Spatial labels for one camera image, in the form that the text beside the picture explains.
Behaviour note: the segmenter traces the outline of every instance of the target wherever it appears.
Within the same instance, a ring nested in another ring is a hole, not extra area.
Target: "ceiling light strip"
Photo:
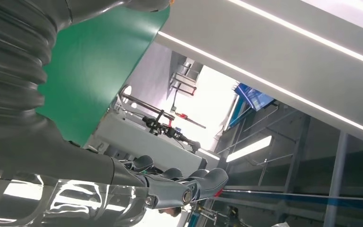
[[[266,148],[267,146],[270,145],[271,140],[272,140],[272,136],[268,136],[261,140],[258,140],[257,142],[252,143],[252,144],[230,154],[227,157],[226,162],[231,162],[231,161],[241,158],[245,155],[248,155],[255,151],[261,150],[262,148]]]
[[[310,39],[313,39],[313,40],[315,40],[317,42],[320,42],[320,43],[322,43],[322,44],[324,44],[326,46],[329,46],[329,47],[331,47],[331,48],[333,48],[333,49],[335,49],[337,51],[343,52],[343,53],[345,53],[347,55],[350,55],[350,56],[352,56],[352,57],[354,57],[354,58],[356,58],[356,59],[358,59],[360,61],[363,61],[363,55],[361,55],[361,54],[359,54],[357,52],[354,52],[352,50],[349,50],[349,49],[347,49],[347,48],[345,48],[343,46],[340,46],[340,45],[338,45],[338,44],[336,44],[336,43],[334,43],[334,42],[332,42],[330,40],[322,38],[321,36],[316,35],[316,34],[314,34],[312,32],[309,32],[309,31],[307,31],[305,29],[302,29],[302,28],[300,28],[300,27],[298,27],[296,25],[293,25],[293,24],[291,24],[291,23],[289,23],[289,22],[287,22],[285,20],[282,20],[282,19],[280,19],[280,18],[278,18],[278,17],[276,17],[276,16],[274,16],[274,15],[268,13],[268,12],[265,12],[265,11],[263,11],[263,10],[257,8],[257,7],[254,7],[254,6],[250,5],[250,4],[247,4],[247,3],[245,3],[245,2],[243,2],[241,0],[228,0],[228,1],[234,3],[234,4],[238,5],[238,6],[241,6],[241,7],[245,8],[245,9],[247,9],[247,10],[253,12],[253,13],[256,13],[256,14],[258,14],[260,16],[263,16],[263,17],[265,17],[265,18],[267,18],[267,19],[269,19],[269,20],[271,20],[271,21],[273,21],[275,23],[278,23],[278,24],[280,24],[280,25],[282,25],[284,27],[287,27],[287,28],[289,28],[289,29],[291,29],[291,30],[293,30],[295,32],[298,32],[298,33],[300,33],[300,34],[302,34],[302,35],[304,35],[304,36],[306,36],[306,37],[308,37]]]
[[[333,116],[333,117],[335,117],[335,118],[337,118],[339,120],[342,120],[342,121],[344,121],[344,122],[358,128],[358,129],[363,130],[362,125],[360,125],[360,124],[358,124],[356,122],[353,122],[353,121],[351,121],[351,120],[349,120],[349,119],[347,119],[347,118],[345,118],[345,117],[343,117],[343,116],[341,116],[341,115],[339,115],[339,114],[337,114],[335,112],[332,112],[332,111],[330,111],[330,110],[328,110],[328,109],[326,109],[326,108],[324,108],[324,107],[322,107],[322,106],[320,106],[318,104],[315,104],[315,103],[313,103],[313,102],[311,102],[311,101],[309,101],[309,100],[307,100],[307,99],[305,99],[305,98],[303,98],[301,96],[298,96],[298,95],[296,95],[296,94],[294,94],[294,93],[292,93],[292,92],[290,92],[290,91],[288,91],[288,90],[286,90],[286,89],[284,89],[282,87],[279,87],[278,85],[273,84],[273,83],[271,83],[271,82],[269,82],[269,81],[267,81],[267,80],[265,80],[265,79],[263,79],[261,77],[258,77],[258,76],[254,75],[254,74],[252,74],[252,73],[250,73],[248,71],[245,71],[242,68],[239,68],[239,67],[237,67],[237,66],[235,66],[235,65],[233,65],[231,63],[228,63],[227,61],[224,61],[224,60],[222,60],[222,59],[220,59],[220,58],[218,58],[216,56],[213,56],[213,55],[211,55],[211,54],[209,54],[209,53],[207,53],[207,52],[205,52],[205,51],[203,51],[203,50],[201,50],[201,49],[199,49],[199,48],[197,48],[195,46],[192,46],[192,45],[190,45],[188,43],[185,43],[185,42],[183,42],[183,41],[181,41],[179,39],[176,39],[175,37],[170,36],[170,35],[168,35],[166,33],[163,33],[163,32],[158,32],[158,35],[160,35],[160,36],[162,36],[164,38],[167,38],[167,39],[169,39],[171,41],[174,41],[175,43],[178,43],[178,44],[180,44],[180,45],[182,45],[182,46],[184,46],[184,47],[186,47],[186,48],[188,48],[188,49],[190,49],[192,51],[195,51],[195,52],[197,52],[199,54],[202,54],[202,55],[204,55],[204,56],[206,56],[206,57],[208,57],[208,58],[210,58],[210,59],[212,59],[212,60],[214,60],[214,61],[216,61],[218,63],[221,63],[221,64],[223,64],[223,65],[225,65],[225,66],[227,66],[227,67],[229,67],[229,68],[231,68],[233,70],[236,70],[236,71],[238,71],[238,72],[240,72],[240,73],[242,73],[242,74],[244,74],[244,75],[246,75],[246,76],[248,76],[248,77],[250,77],[250,78],[252,78],[252,79],[254,79],[256,81],[258,81],[258,82],[261,82],[261,83],[263,83],[265,85],[268,85],[269,87],[271,87],[273,89],[276,89],[276,90],[278,90],[278,91],[280,91],[280,92],[282,92],[282,93],[284,93],[284,94],[286,94],[286,95],[288,95],[288,96],[290,96],[292,98],[295,98],[295,99],[297,99],[297,100],[299,100],[299,101],[301,101],[301,102],[303,102],[303,103],[305,103],[307,105],[310,105],[310,106],[312,106],[312,107],[314,107],[314,108],[316,108],[316,109],[318,109],[318,110],[320,110],[320,111],[322,111],[322,112],[324,112],[326,114],[329,114],[329,115],[331,115],[331,116]]]

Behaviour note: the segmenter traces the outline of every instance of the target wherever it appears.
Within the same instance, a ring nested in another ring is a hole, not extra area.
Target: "white ceiling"
[[[302,0],[330,14],[363,27],[363,0]]]

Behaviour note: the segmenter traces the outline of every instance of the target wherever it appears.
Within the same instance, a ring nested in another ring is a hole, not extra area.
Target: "bolt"
[[[147,205],[151,205],[151,204],[152,204],[152,198],[148,196],[148,197],[145,199],[145,203],[146,203]]]
[[[182,197],[183,204],[188,204],[191,201],[191,199],[192,199],[192,192],[190,190],[185,191]]]

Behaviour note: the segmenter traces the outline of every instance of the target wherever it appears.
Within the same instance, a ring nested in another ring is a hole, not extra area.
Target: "green cover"
[[[84,145],[169,17],[119,7],[61,31],[39,87],[64,139]]]

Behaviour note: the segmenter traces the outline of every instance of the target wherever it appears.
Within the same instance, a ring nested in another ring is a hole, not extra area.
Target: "robotic arm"
[[[0,204],[9,203],[0,206],[0,226],[72,221],[130,226],[146,207],[182,206],[211,197],[226,184],[222,169],[178,182],[130,172],[111,157],[68,143],[53,121],[35,112],[44,104],[37,90],[47,78],[42,66],[49,63],[60,30],[117,6],[152,12],[168,5],[169,0],[0,0]],[[26,217],[18,213],[20,199],[33,204]]]

